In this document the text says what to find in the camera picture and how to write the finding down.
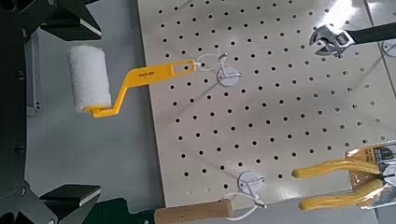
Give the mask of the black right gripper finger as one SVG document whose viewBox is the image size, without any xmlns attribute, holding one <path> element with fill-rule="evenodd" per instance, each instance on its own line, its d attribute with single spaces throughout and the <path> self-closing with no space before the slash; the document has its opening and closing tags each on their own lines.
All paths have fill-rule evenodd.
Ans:
<svg viewBox="0 0 396 224">
<path fill-rule="evenodd" d="M 25 185 L 9 203 L 8 224 L 82 224 L 100 195 L 100 186 L 65 184 L 37 197 Z"/>
<path fill-rule="evenodd" d="M 27 34 L 40 28 L 64 41 L 100 40 L 102 30 L 87 8 L 97 0 L 21 0 Z"/>
</svg>

